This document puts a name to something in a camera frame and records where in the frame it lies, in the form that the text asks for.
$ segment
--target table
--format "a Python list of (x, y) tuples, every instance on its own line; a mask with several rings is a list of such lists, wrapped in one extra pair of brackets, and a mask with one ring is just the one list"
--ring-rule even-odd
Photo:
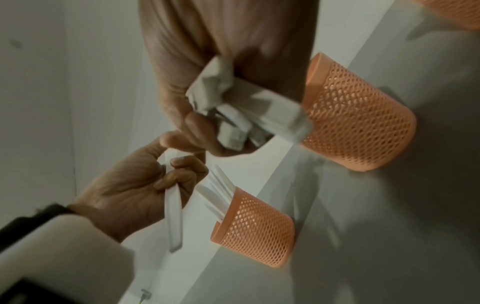
[(221, 248), (182, 304), (480, 302), (480, 35), (398, 0), (348, 68), (413, 109), (412, 144), (366, 173), (292, 147), (258, 195), (295, 219), (289, 262)]

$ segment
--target black sleeve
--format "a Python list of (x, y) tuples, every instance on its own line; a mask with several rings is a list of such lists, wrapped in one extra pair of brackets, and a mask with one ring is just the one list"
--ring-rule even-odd
[(23, 237), (61, 214), (74, 214), (73, 211), (58, 204), (47, 207), (32, 217), (19, 217), (0, 229), (0, 253), (21, 240)]

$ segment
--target pencil holder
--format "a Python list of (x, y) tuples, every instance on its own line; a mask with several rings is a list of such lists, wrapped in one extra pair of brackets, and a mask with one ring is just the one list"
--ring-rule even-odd
[(445, 18), (470, 30), (480, 30), (478, 0), (417, 0)]
[(292, 219), (235, 188), (222, 223), (216, 222), (210, 240), (271, 267), (288, 259), (295, 237)]
[(415, 134), (415, 115), (325, 54), (310, 62), (303, 108), (313, 131), (302, 145), (354, 171), (385, 165)]

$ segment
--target orange mesh cup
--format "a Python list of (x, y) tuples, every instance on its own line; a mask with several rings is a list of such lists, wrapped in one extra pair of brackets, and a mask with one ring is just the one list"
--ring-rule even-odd
[(479, 0), (418, 0), (426, 7), (471, 30), (480, 30)]
[(215, 224), (210, 240), (278, 268), (287, 261), (294, 237), (294, 222), (288, 215), (236, 188), (228, 212), (221, 224)]
[(354, 171), (394, 159), (417, 125), (407, 107), (322, 53), (310, 62), (302, 105), (313, 123), (302, 145)]

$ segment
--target perforated plastic container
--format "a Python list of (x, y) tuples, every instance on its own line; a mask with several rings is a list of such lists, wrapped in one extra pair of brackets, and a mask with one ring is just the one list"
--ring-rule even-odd
[(480, 30), (479, 0), (418, 0), (426, 7), (471, 30)]
[(288, 215), (236, 188), (228, 212), (221, 224), (215, 224), (210, 240), (277, 268), (287, 261), (294, 238), (294, 222)]
[(310, 62), (302, 105), (313, 123), (302, 145), (355, 171), (394, 159), (417, 125), (407, 107), (322, 53)]

